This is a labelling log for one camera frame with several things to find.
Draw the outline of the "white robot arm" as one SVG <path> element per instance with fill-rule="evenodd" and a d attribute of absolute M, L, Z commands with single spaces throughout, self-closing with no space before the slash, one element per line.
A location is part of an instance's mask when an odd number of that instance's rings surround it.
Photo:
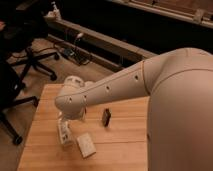
<path fill-rule="evenodd" d="M 55 106 L 68 119 L 87 107 L 148 97 L 148 171 L 213 171 L 213 54 L 180 48 L 90 85 L 66 79 Z"/>

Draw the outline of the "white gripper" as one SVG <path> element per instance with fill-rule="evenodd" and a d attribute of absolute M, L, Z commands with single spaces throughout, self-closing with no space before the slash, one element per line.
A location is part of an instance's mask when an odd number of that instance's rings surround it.
<path fill-rule="evenodd" d="M 64 113 L 62 118 L 65 120 L 81 120 L 86 113 L 85 108 L 80 108 L 78 110 L 74 110 L 68 113 Z"/>

